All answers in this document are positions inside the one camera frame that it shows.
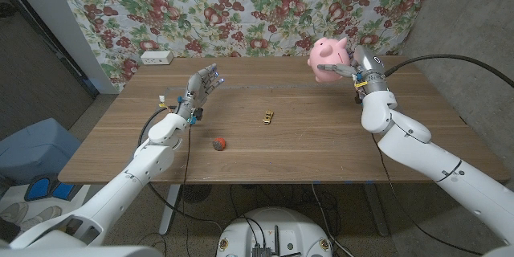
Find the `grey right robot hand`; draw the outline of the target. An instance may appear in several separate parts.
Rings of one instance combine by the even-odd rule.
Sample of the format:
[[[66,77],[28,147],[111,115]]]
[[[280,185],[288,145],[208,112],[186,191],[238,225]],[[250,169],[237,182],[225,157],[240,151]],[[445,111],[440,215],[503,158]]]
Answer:
[[[354,78],[355,88],[363,88],[365,94],[389,90],[383,62],[362,45],[355,47],[351,65],[318,64],[317,68],[321,71],[335,72],[343,77]]]

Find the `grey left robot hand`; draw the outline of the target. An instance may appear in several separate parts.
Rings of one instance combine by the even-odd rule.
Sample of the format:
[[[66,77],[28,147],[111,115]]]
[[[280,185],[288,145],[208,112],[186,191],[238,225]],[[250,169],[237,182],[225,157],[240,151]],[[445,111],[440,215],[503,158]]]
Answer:
[[[176,114],[188,120],[196,110],[202,108],[209,94],[224,82],[224,79],[219,77],[217,69],[217,64],[213,63],[189,78],[185,94],[177,106]]]

